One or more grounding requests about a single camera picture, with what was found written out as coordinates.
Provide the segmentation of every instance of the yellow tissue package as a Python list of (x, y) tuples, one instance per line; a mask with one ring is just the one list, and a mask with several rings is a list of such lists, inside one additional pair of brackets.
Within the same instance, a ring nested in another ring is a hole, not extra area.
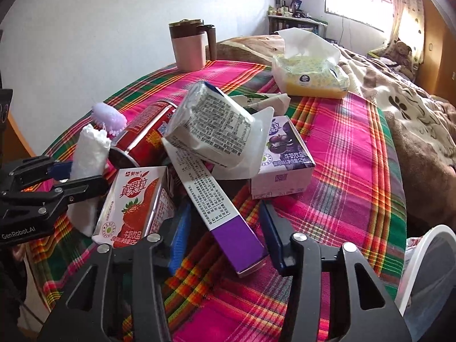
[(284, 54), (272, 59), (272, 74), (281, 92), (291, 96), (342, 99), (348, 75), (337, 65), (340, 51), (321, 37), (299, 28), (279, 31)]
[(290, 96), (342, 99), (348, 93), (348, 75), (327, 60), (310, 56), (272, 59), (272, 74), (281, 92)]

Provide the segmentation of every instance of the rolled white cloth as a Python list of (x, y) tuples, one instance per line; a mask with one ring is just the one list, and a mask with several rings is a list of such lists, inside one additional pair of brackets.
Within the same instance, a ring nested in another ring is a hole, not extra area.
[[(106, 130), (95, 130), (91, 124), (84, 127), (73, 154), (70, 180), (103, 174), (110, 146), (111, 140)], [(98, 198), (92, 198), (68, 207), (70, 222), (88, 237), (92, 236), (95, 228), (97, 203)]]

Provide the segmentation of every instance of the lavender brush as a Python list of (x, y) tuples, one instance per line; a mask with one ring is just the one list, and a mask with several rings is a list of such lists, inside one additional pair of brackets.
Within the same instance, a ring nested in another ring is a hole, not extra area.
[(91, 119), (103, 127), (110, 135), (118, 135), (127, 125), (127, 119), (118, 110), (105, 103), (92, 106)]

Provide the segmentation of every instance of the blanket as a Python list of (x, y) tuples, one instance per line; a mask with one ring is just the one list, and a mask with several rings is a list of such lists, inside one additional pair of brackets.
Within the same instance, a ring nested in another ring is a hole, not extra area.
[[(190, 84), (210, 81), (230, 96), (277, 93), (270, 68), (240, 62), (208, 62), (203, 70), (181, 73), (163, 68), (128, 85), (106, 103), (127, 120), (149, 104), (169, 99), (179, 104)], [(273, 199), (277, 213), (319, 243), (355, 243), (396, 296), (405, 250), (405, 199), (398, 160), (381, 111), (354, 94), (341, 101), (294, 98), (286, 113), (307, 143), (315, 161), (311, 183), (300, 194)], [(46, 154), (70, 160), (78, 135), (90, 122), (86, 114), (64, 132)], [(111, 169), (106, 178), (110, 179)], [(224, 186), (252, 230), (263, 237), (258, 201), (248, 185)], [(51, 189), (52, 181), (40, 184)], [(291, 279), (282, 278), (270, 260), (257, 272), (239, 279), (221, 255), (213, 235), (195, 217), (191, 249), (175, 276), (163, 287), (163, 300), (174, 341), (276, 341), (286, 313)], [(50, 307), (68, 279), (96, 246), (71, 226), (66, 215), (55, 223), (53, 235), (29, 243), (30, 268)], [(319, 341), (328, 333), (329, 283), (324, 277)], [(131, 341), (132, 320), (123, 324), (124, 341)]]
[[(224, 59), (271, 62), (283, 52), (278, 36), (232, 38), (220, 43)], [(349, 91), (380, 108), (398, 154), (410, 217), (456, 230), (456, 109), (395, 74), (377, 59), (338, 46)]]

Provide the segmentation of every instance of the teddy bear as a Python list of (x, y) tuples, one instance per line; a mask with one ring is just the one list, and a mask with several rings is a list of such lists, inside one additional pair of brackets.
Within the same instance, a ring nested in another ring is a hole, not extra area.
[(400, 66), (399, 72), (406, 75), (409, 79), (414, 77), (412, 48), (407, 46), (406, 43), (398, 40), (394, 45), (393, 50), (384, 53), (383, 57), (396, 62), (397, 65)]

